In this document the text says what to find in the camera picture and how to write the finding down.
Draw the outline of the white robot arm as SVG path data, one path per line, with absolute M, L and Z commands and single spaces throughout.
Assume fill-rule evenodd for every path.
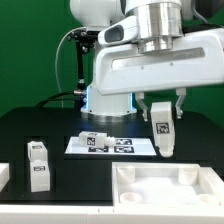
M 119 119 L 144 112 L 146 92 L 174 89 L 180 107 L 188 87 L 224 83 L 224 28 L 186 33 L 200 18 L 195 0 L 70 0 L 86 33 L 96 33 L 86 116 Z

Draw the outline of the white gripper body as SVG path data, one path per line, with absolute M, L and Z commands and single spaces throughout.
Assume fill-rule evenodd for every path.
M 224 83 L 224 29 L 188 33 L 171 50 L 140 54 L 134 44 L 102 49 L 96 87 L 103 95 Z

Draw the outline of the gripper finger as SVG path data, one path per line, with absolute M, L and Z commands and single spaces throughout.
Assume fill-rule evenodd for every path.
M 176 116 L 178 119 L 182 117 L 183 111 L 181 109 L 181 106 L 185 100 L 186 95 L 187 95 L 187 92 L 185 88 L 178 88 L 176 90 L 177 101 L 175 104 L 175 109 L 176 109 Z
M 137 92 L 135 94 L 135 101 L 137 102 L 138 106 L 142 110 L 142 116 L 145 122 L 148 121 L 148 108 L 146 104 L 144 103 L 145 94 L 143 92 Z

